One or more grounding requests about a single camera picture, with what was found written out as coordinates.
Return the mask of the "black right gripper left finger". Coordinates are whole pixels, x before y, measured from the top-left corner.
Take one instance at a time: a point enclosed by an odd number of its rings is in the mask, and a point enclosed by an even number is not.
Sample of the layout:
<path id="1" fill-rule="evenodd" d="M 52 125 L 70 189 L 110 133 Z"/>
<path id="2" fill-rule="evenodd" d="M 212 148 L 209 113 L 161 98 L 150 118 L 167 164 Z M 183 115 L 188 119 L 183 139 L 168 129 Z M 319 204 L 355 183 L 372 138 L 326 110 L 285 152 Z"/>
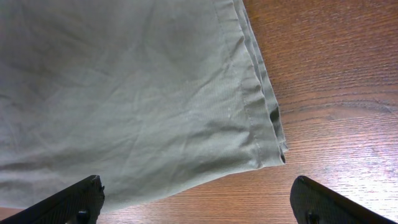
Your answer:
<path id="1" fill-rule="evenodd" d="M 100 176 L 91 175 L 1 224 L 96 224 L 104 200 Z"/>

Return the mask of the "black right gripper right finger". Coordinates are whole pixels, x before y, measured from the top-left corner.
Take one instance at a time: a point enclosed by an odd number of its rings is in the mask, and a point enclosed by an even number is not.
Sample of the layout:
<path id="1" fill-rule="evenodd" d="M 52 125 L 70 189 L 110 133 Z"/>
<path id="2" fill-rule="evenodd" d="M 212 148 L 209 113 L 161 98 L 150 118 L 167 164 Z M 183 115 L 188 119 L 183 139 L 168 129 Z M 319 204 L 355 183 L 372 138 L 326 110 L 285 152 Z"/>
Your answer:
<path id="1" fill-rule="evenodd" d="M 290 205 L 299 224 L 396 224 L 304 175 L 293 182 Z"/>

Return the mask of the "khaki green shorts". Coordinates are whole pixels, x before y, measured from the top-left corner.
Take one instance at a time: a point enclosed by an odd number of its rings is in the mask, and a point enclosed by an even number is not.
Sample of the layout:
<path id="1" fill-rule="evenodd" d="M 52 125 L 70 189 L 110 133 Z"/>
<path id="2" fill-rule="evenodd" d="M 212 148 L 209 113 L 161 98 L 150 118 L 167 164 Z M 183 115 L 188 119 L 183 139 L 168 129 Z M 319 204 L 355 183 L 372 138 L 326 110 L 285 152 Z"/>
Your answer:
<path id="1" fill-rule="evenodd" d="M 89 175 L 105 211 L 284 164 L 242 1 L 1 2 L 1 206 Z"/>

